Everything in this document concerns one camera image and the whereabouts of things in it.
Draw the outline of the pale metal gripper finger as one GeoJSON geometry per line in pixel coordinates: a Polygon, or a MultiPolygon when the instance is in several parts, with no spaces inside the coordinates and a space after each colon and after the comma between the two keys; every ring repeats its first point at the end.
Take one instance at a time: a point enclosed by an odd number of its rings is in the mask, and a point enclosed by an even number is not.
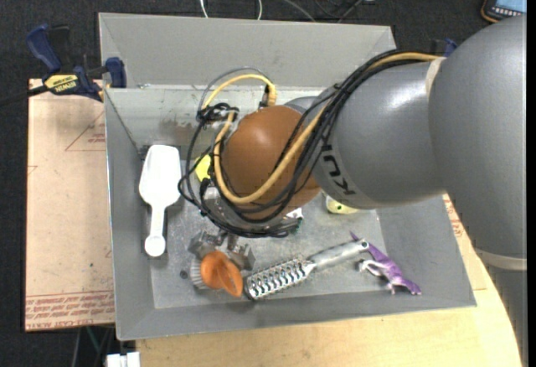
{"type": "Polygon", "coordinates": [[[216,251],[222,244],[223,236],[221,234],[212,235],[206,230],[201,230],[188,243],[188,252],[198,259],[203,259],[210,252],[216,251]]]}
{"type": "Polygon", "coordinates": [[[248,244],[240,244],[237,235],[229,235],[227,238],[227,252],[230,260],[240,270],[252,270],[255,265],[255,255],[248,244]]]}

